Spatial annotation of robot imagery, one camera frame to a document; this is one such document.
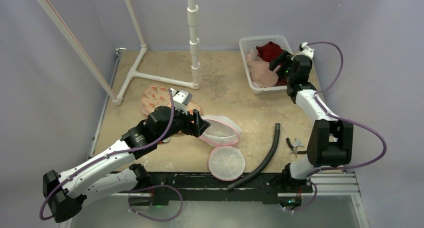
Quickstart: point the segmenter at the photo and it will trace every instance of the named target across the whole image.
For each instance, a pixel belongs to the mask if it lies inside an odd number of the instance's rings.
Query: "pvc pipe frame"
[[[131,4],[131,0],[125,0],[129,15],[131,17],[132,23],[134,25],[135,31],[137,33],[138,39],[141,44],[141,50],[140,53],[137,56],[137,59],[135,60],[134,64],[130,68],[128,74],[126,75],[126,79],[124,81],[124,84],[122,85],[118,95],[116,95],[112,88],[109,86],[109,84],[106,82],[106,80],[103,78],[103,76],[100,74],[98,68],[93,63],[93,61],[90,59],[88,54],[85,52],[84,48],[81,46],[81,44],[78,42],[78,40],[75,38],[75,36],[72,34],[69,27],[66,25],[64,20],[60,17],[59,13],[55,10],[53,5],[49,2],[49,0],[37,0],[37,2],[41,5],[41,7],[44,9],[46,14],[50,17],[50,19],[54,22],[54,24],[58,27],[59,31],[62,33],[62,35],[66,38],[66,40],[71,44],[72,48],[77,52],[81,60],[84,62],[84,64],[87,66],[87,68],[90,70],[90,72],[93,74],[93,76],[96,78],[96,80],[100,83],[102,88],[106,91],[108,96],[111,98],[111,101],[115,105],[120,105],[122,103],[122,100],[124,99],[125,91],[127,90],[130,81],[134,77],[140,77],[145,79],[150,79],[154,81],[169,83],[173,85],[179,85],[184,87],[189,87],[192,89],[199,89],[199,68],[200,63],[198,62],[198,49],[199,49],[199,38],[197,38],[197,16],[199,12],[199,7],[196,5],[196,0],[188,0],[188,23],[190,26],[190,53],[191,53],[191,74],[193,76],[193,82],[184,82],[179,81],[175,79],[165,78],[165,77],[159,77],[154,75],[149,75],[145,73],[140,73],[137,71],[137,68],[147,52],[147,45],[143,39],[142,32],[139,26],[139,22],[137,21],[137,16],[134,12],[134,9]]]

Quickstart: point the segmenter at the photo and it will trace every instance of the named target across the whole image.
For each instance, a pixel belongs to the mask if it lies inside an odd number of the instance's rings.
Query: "red cloth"
[[[284,52],[284,50],[282,50],[278,44],[273,42],[269,42],[262,47],[257,46],[256,50],[258,50],[257,55],[265,62],[271,62],[272,60],[276,59],[282,52]],[[278,82],[275,84],[275,86],[285,85],[286,80],[281,78],[278,78]]]

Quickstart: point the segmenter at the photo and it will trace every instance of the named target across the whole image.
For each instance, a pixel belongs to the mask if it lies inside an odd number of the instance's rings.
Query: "round mesh lid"
[[[237,143],[240,140],[242,129],[225,116],[205,115],[203,120],[210,122],[200,139],[212,146],[228,146]]]
[[[216,147],[209,157],[210,173],[222,181],[234,181],[246,168],[243,154],[235,147]]]

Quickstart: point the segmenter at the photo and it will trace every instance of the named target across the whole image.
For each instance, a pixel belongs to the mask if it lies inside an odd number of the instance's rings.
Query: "orange patterned pad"
[[[168,89],[161,85],[150,85],[141,96],[140,110],[147,116],[159,106],[171,107],[171,100]],[[193,101],[190,101],[188,104],[189,112],[193,114],[194,109],[200,112],[199,105]]]

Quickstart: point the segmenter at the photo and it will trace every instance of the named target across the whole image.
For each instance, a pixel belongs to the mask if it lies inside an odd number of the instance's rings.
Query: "laundry basket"
[[[282,49],[292,52],[287,39],[284,36],[279,35],[269,35],[269,36],[256,36],[256,37],[245,37],[240,39],[238,44],[240,45],[240,51],[243,58],[244,69],[246,70],[247,80],[249,81],[249,86],[251,87],[253,93],[255,95],[259,94],[268,94],[274,92],[284,92],[287,87],[286,86],[275,86],[275,87],[264,87],[260,88],[254,82],[252,83],[252,75],[250,73],[250,69],[246,63],[246,55],[250,52],[250,50],[256,48],[256,46],[264,46],[268,42],[273,42],[278,44]]]

